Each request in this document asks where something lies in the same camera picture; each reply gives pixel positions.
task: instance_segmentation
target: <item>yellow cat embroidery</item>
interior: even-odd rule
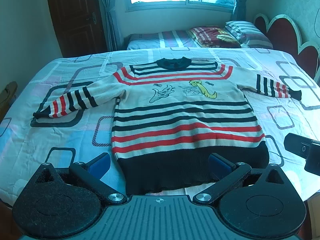
[[[193,87],[198,87],[205,97],[212,98],[212,99],[216,99],[217,98],[217,92],[214,92],[213,94],[210,94],[207,91],[207,89],[202,85],[202,81],[201,80],[191,80],[189,83]]]

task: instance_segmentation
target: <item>crosshair marking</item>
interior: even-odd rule
[[[165,200],[163,198],[157,198],[155,201],[157,201],[158,203],[162,203]]]

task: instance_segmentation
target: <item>cartoon cat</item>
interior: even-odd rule
[[[164,88],[163,90],[159,91],[156,88],[153,88],[152,90],[155,91],[154,96],[150,99],[149,103],[153,103],[161,98],[167,98],[169,96],[169,94],[174,92],[174,87],[172,87],[171,85],[167,85],[166,88]]]
[[[212,99],[215,99],[217,98],[217,92],[214,92],[212,95],[207,91],[207,89],[202,85],[202,81],[201,80],[191,80],[189,81],[189,83],[191,84],[191,86],[193,87],[198,87],[202,94],[205,96],[205,97],[208,97],[208,98],[212,98]]]

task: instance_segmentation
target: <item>door handle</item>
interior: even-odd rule
[[[97,24],[97,17],[96,17],[95,12],[93,12],[93,13],[91,14],[91,16],[88,17],[86,20],[89,21],[90,19],[93,20],[93,23],[94,23],[94,24]]]

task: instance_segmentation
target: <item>black device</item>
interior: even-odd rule
[[[99,180],[110,167],[107,153],[69,168],[43,163],[12,214],[22,240],[299,239],[306,208],[277,164],[252,169],[212,154],[208,165],[220,180],[191,200],[127,198]]]
[[[320,176],[320,142],[300,135],[288,133],[284,138],[284,148],[304,159],[304,169]]]

